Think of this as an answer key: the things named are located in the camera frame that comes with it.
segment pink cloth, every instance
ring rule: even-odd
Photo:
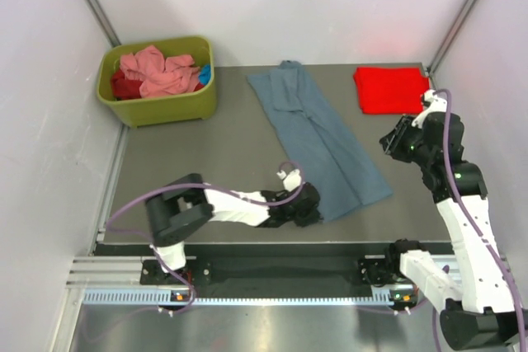
[[[159,49],[150,45],[136,55],[121,55],[120,68],[130,80],[141,80],[139,93],[154,98],[193,92],[200,82],[200,68],[189,54],[165,59]]]

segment metal floor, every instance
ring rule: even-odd
[[[429,191],[416,165],[385,156],[378,141],[399,120],[397,115],[363,115],[352,79],[358,65],[314,65],[307,69],[345,124],[363,144],[394,190],[394,195],[345,218],[308,228],[286,224],[278,229],[242,224],[210,223],[189,242],[373,242],[402,237],[447,241]],[[403,66],[390,64],[384,66]],[[208,120],[163,124],[129,132],[112,212],[138,195],[188,173],[239,191],[274,190],[276,176],[286,160],[246,76],[271,67],[216,68],[218,110]],[[116,225],[147,230],[142,206],[132,209]],[[138,237],[105,235],[105,242],[141,242]]]
[[[86,331],[97,338],[136,307],[88,307]],[[446,345],[439,328],[442,350]],[[380,315],[354,307],[195,307],[180,317],[157,311],[125,319],[89,344],[77,334],[71,352],[434,352],[432,307]],[[506,352],[506,348],[486,349]]]

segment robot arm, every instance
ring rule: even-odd
[[[446,101],[433,90],[423,101],[427,108],[420,115],[403,116],[379,142],[393,159],[421,168],[422,181],[449,231],[462,286],[435,265],[419,242],[392,244],[386,256],[389,270],[410,279],[441,313],[444,337],[454,350],[509,345],[515,342],[516,317],[507,283],[482,241],[497,251],[482,173],[462,160],[464,125],[458,115],[451,115],[450,163],[462,200],[483,232],[479,237],[455,202],[446,174],[442,149]]]
[[[299,170],[278,174],[284,189],[240,193],[238,196],[257,202],[279,202],[292,196],[301,187]],[[201,175],[190,174],[172,185],[203,184]],[[171,270],[186,266],[184,241],[208,222],[243,223],[252,227],[278,228],[287,222],[306,227],[321,219],[319,194],[313,185],[304,183],[300,193],[280,206],[253,204],[217,190],[173,190],[146,201],[148,223],[153,236],[153,249]]]

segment green basket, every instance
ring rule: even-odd
[[[155,45],[165,57],[190,54],[197,66],[211,65],[211,79],[198,92],[189,92],[159,98],[130,99],[117,101],[112,93],[110,80],[120,65],[120,57]],[[216,110],[215,68],[213,50],[209,41],[201,36],[147,41],[134,45],[120,45],[106,53],[101,63],[97,97],[110,107],[119,119],[129,127],[169,123],[172,121],[207,119]]]

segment blue cloth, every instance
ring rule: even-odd
[[[198,80],[206,86],[209,80],[211,79],[211,65],[206,64],[201,70],[200,70],[200,76],[198,76]]]
[[[354,134],[298,62],[247,79],[291,160],[321,195],[328,222],[392,195]]]

